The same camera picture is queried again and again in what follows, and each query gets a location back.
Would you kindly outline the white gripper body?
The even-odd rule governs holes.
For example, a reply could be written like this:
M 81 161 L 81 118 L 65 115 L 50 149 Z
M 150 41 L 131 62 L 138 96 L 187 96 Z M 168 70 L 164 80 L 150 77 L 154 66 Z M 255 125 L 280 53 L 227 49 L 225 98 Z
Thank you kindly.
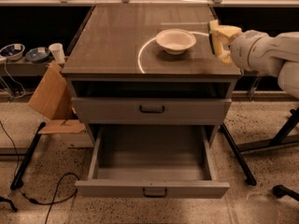
M 268 38 L 267 33 L 254 30 L 241 33 L 230 46 L 234 64 L 246 71 L 266 72 L 266 62 L 261 58 L 254 58 L 252 52 L 259 40 L 265 41 Z

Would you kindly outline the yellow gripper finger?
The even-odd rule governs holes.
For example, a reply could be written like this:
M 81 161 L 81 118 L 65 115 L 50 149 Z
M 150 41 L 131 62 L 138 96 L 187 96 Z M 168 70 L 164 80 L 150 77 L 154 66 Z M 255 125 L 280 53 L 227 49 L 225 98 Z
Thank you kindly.
M 223 63 L 232 63 L 232 57 L 230 51 L 224 51 L 222 54 L 218 55 L 217 58 Z
M 223 45 L 231 44 L 240 34 L 242 29 L 231 25 L 221 25 L 218 28 L 218 37 Z

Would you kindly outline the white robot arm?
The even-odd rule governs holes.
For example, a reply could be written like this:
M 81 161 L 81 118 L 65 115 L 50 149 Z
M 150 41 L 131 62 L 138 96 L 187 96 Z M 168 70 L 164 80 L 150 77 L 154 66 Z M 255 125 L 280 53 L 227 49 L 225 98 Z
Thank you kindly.
M 215 55 L 245 71 L 276 77 L 278 86 L 299 98 L 299 35 L 297 32 L 270 36 L 239 27 L 219 26 L 213 32 Z

